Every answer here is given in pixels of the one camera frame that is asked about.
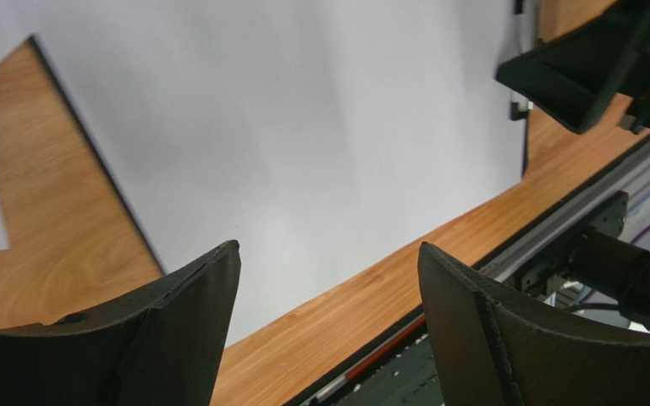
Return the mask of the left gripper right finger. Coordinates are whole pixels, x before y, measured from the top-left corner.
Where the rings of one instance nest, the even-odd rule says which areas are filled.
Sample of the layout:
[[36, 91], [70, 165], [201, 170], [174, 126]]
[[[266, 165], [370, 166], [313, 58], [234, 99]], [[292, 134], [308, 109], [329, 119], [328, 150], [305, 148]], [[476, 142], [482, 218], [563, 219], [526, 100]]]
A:
[[650, 334], [572, 315], [433, 244], [418, 278], [447, 405], [650, 405]]

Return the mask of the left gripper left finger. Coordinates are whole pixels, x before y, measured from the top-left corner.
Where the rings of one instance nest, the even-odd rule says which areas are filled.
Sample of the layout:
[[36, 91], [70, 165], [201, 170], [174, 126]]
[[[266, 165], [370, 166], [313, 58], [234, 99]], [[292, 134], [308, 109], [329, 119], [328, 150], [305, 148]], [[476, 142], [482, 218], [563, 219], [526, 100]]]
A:
[[0, 405], [207, 405], [240, 280], [235, 240], [51, 325], [0, 329]]

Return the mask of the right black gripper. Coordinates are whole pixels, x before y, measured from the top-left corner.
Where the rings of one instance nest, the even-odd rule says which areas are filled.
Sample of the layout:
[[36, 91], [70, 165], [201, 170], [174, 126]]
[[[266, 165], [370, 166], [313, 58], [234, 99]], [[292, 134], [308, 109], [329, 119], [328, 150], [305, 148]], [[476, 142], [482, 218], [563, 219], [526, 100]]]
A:
[[617, 238], [587, 232], [570, 254], [568, 275], [619, 305], [625, 318], [650, 330], [650, 251]]

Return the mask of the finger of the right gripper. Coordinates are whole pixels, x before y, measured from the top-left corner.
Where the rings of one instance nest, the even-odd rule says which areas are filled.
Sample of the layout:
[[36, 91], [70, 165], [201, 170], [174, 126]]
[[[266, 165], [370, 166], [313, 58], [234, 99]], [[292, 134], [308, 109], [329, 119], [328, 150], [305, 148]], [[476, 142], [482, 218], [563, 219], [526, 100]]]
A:
[[616, 1], [584, 25], [498, 66], [495, 79], [583, 134], [617, 94], [622, 129], [650, 129], [650, 1]]

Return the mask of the white paper sheet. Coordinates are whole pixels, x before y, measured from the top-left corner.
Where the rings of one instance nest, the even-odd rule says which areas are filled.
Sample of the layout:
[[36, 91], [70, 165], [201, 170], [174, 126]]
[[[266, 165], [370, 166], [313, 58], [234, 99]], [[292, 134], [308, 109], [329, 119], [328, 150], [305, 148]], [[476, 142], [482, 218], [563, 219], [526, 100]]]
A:
[[521, 180], [511, 1], [0, 1], [29, 36], [167, 271], [240, 242], [229, 343]]

